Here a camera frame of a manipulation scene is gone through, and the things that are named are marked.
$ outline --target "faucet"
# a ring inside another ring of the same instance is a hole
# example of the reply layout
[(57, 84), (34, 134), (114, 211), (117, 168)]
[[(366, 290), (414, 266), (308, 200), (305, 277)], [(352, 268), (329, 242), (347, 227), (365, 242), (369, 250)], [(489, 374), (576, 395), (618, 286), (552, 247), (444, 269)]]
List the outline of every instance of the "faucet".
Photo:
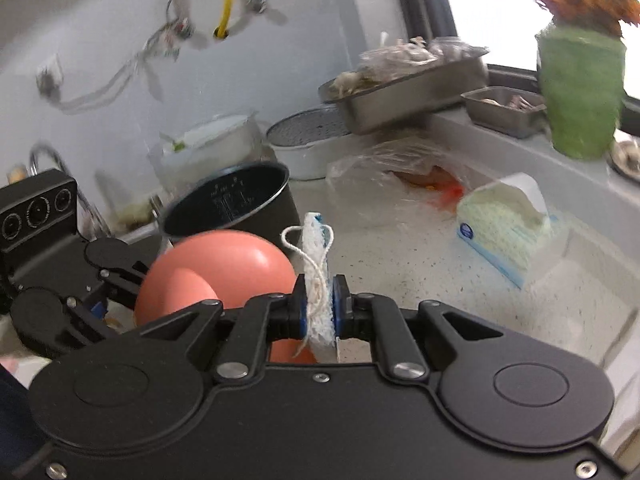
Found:
[[(40, 158), (40, 155), (47, 155), (57, 165), (57, 167), (60, 168), (60, 171), (68, 174), (68, 176), (72, 176), (68, 166), (65, 164), (65, 161), (48, 142), (37, 142), (31, 148), (31, 151), (29, 152), (29, 176), (38, 174), (38, 159)], [(89, 238), (111, 236), (111, 230), (97, 207), (87, 200), (87, 197), (79, 187), (77, 193), (78, 201), (80, 202), (82, 209), (89, 215), (91, 222), (90, 232), (88, 233)]]

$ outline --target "screw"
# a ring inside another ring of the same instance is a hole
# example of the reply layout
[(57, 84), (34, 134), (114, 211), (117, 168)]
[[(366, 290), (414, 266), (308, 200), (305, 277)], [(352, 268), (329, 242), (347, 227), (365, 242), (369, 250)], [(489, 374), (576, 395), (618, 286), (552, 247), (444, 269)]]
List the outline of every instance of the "screw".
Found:
[(425, 373), (427, 370), (424, 366), (416, 363), (398, 363), (394, 366), (394, 375), (400, 379), (418, 379)]
[(216, 371), (225, 379), (242, 379), (249, 373), (249, 368), (245, 364), (231, 361), (218, 365)]
[(331, 377), (328, 374), (314, 374), (313, 379), (316, 383), (328, 383)]
[(51, 480), (66, 479), (66, 468), (62, 464), (58, 464), (56, 462), (52, 462), (47, 466), (46, 473)]
[(185, 41), (188, 40), (195, 32), (195, 27), (189, 18), (183, 18), (181, 20), (175, 20), (171, 29), (178, 38)]
[(575, 468), (575, 474), (578, 478), (586, 479), (592, 478), (598, 471), (598, 466), (591, 460), (585, 460), (580, 462), (578, 467)]
[(267, 9), (267, 0), (250, 0), (249, 4), (257, 14), (262, 14)]

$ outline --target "stainless steel tray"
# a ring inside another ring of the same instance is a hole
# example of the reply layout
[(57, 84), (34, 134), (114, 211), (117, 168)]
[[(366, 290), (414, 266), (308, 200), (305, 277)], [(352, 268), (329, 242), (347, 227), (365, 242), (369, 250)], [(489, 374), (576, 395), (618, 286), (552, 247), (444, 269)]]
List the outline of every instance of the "stainless steel tray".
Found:
[[(514, 95), (519, 95), (531, 105), (531, 110), (516, 110), (506, 105)], [(466, 113), (475, 124), (497, 130), (517, 139), (525, 139), (546, 128), (545, 99), (533, 92), (525, 92), (506, 86), (489, 86), (481, 90), (462, 95)], [(491, 99), (504, 106), (486, 103), (482, 99)]]
[(401, 77), (353, 95), (335, 99), (330, 86), (323, 84), (318, 93), (325, 103), (335, 104), (348, 129), (364, 134), (418, 112), (446, 108), (462, 101), (460, 94), (484, 88), (489, 75), (482, 56), (461, 59), (423, 72)]
[(637, 140), (614, 140), (606, 158), (616, 173), (640, 184), (640, 148)]

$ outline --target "tissue box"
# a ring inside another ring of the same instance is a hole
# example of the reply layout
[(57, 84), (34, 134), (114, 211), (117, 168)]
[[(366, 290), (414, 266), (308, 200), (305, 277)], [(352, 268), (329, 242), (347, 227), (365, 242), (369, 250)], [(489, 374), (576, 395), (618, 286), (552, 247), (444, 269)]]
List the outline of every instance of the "tissue box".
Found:
[(536, 181), (517, 173), (479, 187), (460, 201), (458, 236), (523, 288), (562, 258), (569, 229), (549, 214)]

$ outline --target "bright window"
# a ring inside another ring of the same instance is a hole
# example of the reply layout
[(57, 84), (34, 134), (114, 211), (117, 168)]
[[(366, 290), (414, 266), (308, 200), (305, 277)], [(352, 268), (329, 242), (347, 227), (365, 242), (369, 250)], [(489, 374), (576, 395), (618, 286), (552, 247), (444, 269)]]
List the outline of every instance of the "bright window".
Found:
[[(449, 0), (458, 35), (468, 43), (487, 46), (488, 63), (535, 70), (534, 35), (551, 14), (534, 0)], [(640, 29), (622, 26), (627, 46), (626, 92), (640, 98)]]

